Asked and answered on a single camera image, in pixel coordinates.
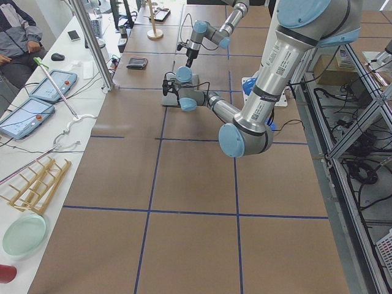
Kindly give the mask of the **black folded wallet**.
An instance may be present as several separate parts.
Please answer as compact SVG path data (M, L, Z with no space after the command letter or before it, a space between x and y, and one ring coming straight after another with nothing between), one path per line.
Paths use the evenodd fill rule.
M147 58L131 57L126 66L127 69L143 70L148 65Z

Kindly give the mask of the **black tray with items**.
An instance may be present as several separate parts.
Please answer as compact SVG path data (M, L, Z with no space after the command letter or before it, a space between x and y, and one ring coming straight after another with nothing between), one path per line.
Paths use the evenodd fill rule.
M154 20L158 22L164 22L170 14L171 14L170 9L153 10Z

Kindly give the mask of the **wooden dish rack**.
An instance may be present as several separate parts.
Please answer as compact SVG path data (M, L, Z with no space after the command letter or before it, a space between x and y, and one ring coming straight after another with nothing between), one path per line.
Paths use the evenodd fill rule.
M1 199L21 212L31 211L42 216L71 165L67 159L64 162L52 157L35 160L19 171L15 179L6 182Z

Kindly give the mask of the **aluminium frame rack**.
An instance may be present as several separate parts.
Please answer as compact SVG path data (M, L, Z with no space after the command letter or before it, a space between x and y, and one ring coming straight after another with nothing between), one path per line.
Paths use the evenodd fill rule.
M319 85L320 55L359 75L342 86ZM333 228L352 293L390 293L375 243L391 229L391 56L351 46L316 48L304 57L297 87L331 189Z

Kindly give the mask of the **seated person grey jacket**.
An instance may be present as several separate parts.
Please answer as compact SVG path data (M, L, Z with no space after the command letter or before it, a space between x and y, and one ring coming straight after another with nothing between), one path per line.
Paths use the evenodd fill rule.
M1 1L1 73L17 89L24 87L44 58L42 31L13 1Z

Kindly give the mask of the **light green plate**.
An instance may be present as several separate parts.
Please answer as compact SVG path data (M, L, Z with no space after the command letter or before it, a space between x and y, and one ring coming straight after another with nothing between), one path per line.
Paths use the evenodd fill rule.
M2 247L6 254L21 257L30 254L42 243L47 231L45 219L27 214L13 222L6 230Z

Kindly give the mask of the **grey laptop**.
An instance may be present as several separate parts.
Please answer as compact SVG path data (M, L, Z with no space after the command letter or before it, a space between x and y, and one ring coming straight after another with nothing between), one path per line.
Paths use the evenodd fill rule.
M192 111L202 104L203 95L198 90L200 81L197 74L192 75L191 81L181 83L176 79L173 72L167 72L164 79L173 80L176 83L178 95L168 94L162 96L161 104L166 107L179 107L183 111Z

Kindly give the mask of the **near blue teach pendant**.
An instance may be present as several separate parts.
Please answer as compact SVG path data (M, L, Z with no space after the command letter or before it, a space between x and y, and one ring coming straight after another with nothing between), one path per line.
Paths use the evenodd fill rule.
M29 98L1 120L1 133L17 140L25 138L54 112L55 107L52 104L36 98Z

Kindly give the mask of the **computer keyboard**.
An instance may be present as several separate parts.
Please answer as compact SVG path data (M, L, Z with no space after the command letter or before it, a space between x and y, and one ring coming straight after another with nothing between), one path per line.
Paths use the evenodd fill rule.
M100 19L89 21L93 34L96 38L102 37L102 22Z

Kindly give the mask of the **black computer mouse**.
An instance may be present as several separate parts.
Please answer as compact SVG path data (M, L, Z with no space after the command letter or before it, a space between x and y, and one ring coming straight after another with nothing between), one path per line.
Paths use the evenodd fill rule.
M51 55L51 60L52 61L63 61L63 60L65 60L65 56L60 53L53 53Z

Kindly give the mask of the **white plastic basket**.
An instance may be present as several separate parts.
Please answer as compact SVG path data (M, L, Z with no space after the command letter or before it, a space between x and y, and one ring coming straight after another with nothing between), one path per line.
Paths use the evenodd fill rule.
M391 280L391 229L375 245L386 276Z

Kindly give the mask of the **red cup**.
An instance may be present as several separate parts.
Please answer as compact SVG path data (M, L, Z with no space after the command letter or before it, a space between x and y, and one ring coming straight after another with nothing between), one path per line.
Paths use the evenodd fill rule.
M17 275L16 267L12 265L3 265L0 264L0 283L8 284L12 282Z

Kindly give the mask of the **aluminium frame post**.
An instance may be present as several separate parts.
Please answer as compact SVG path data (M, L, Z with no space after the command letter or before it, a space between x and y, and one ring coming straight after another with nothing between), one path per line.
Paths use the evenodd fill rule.
M104 85L108 92L113 89L114 83L110 71L107 67L107 62L104 55L99 48L99 43L93 33L92 27L89 22L89 17L85 11L82 1L70 0L74 14L81 26L85 39L87 40L88 47L92 53L94 61L96 62L99 73L104 81Z

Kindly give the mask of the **white smartphone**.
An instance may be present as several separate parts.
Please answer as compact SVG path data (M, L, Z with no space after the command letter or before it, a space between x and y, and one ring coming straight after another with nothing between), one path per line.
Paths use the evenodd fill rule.
M80 36L76 30L68 31L67 34L72 42L80 40Z

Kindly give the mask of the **cardboard box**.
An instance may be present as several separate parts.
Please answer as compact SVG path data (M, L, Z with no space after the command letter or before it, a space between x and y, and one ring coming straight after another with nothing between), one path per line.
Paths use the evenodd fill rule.
M355 69L340 68L337 65L336 58L333 59L331 64L326 69L326 66L330 60L330 55L320 55L317 62L315 63L313 71L315 77L318 77L318 79L315 81L317 84L342 86L359 77Z

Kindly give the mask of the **wooden mug tree stand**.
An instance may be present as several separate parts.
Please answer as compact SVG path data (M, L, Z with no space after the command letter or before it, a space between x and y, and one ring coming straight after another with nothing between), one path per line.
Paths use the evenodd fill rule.
M163 38L164 34L161 29L156 28L156 22L155 22L155 18L154 18L154 12L153 12L153 6L151 3L151 0L147 0L147 3L148 3L148 7L149 7L149 14L150 14L151 25L152 25L152 29L150 29L147 32L148 39L150 39L150 40L161 39L161 38Z

